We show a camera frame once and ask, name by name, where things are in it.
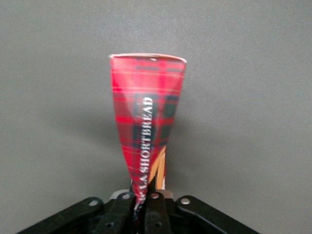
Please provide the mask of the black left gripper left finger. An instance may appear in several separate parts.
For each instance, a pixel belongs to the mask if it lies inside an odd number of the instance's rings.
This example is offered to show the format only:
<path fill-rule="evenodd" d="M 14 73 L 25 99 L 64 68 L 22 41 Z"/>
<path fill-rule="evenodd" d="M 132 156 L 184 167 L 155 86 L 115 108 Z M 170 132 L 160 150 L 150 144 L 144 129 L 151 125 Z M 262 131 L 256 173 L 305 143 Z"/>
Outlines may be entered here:
<path fill-rule="evenodd" d="M 95 234 L 132 234 L 132 214 L 135 196 L 130 191 L 116 191 L 105 205 L 105 212 L 101 216 Z"/>

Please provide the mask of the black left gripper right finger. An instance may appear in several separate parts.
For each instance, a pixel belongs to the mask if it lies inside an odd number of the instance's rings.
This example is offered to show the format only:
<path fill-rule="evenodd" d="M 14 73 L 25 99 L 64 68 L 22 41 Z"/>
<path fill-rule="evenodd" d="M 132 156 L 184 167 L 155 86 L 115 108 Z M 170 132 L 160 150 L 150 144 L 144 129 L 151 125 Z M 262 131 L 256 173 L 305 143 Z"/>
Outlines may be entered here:
<path fill-rule="evenodd" d="M 171 224 L 166 200 L 171 198 L 170 191 L 151 191 L 145 201 L 142 230 L 144 234 L 170 234 Z"/>

